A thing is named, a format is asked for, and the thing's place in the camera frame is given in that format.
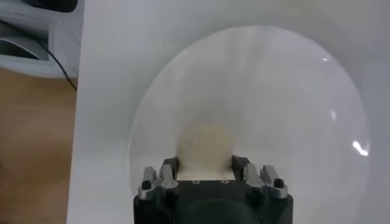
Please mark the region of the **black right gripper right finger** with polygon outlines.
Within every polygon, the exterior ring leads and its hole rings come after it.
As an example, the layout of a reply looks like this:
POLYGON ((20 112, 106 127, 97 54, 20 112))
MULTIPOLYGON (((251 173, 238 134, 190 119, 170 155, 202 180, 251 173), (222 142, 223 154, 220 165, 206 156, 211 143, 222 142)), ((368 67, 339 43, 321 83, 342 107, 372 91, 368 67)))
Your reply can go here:
POLYGON ((236 180, 243 181, 251 189, 272 198, 284 200, 288 198, 288 187, 281 179, 274 166, 264 165, 260 170, 246 157, 232 156, 232 171, 236 180))

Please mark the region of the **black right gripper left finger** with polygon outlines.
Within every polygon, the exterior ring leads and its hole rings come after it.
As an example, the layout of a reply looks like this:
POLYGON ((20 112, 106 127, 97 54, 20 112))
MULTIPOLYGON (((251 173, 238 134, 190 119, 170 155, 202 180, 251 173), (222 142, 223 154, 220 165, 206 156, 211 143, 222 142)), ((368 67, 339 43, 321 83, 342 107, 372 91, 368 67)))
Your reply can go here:
POLYGON ((175 192, 179 182, 177 181, 177 171, 179 162, 176 157, 163 161, 161 169, 157 172, 153 167, 144 169, 143 180, 138 187, 138 198, 149 201, 157 197, 160 192, 166 195, 167 192, 175 192))

